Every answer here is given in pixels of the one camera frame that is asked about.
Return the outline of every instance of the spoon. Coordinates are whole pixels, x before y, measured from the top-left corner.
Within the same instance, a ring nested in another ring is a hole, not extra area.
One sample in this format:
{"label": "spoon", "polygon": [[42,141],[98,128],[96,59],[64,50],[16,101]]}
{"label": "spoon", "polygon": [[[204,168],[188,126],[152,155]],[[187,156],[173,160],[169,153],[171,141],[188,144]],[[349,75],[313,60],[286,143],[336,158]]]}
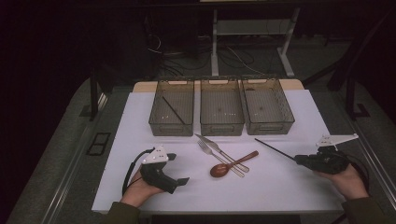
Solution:
{"label": "spoon", "polygon": [[223,177],[223,176],[227,175],[227,173],[230,171],[230,169],[234,165],[236,165],[238,163],[241,163],[242,161],[250,160],[251,158],[253,158],[253,157],[257,156],[257,155],[259,155],[259,152],[258,151],[254,151],[254,152],[246,155],[245,157],[243,157],[243,158],[241,158],[241,159],[239,159],[239,160],[237,160],[235,162],[227,163],[227,164],[225,164],[225,163],[217,164],[212,169],[210,169],[210,174],[213,177]]}

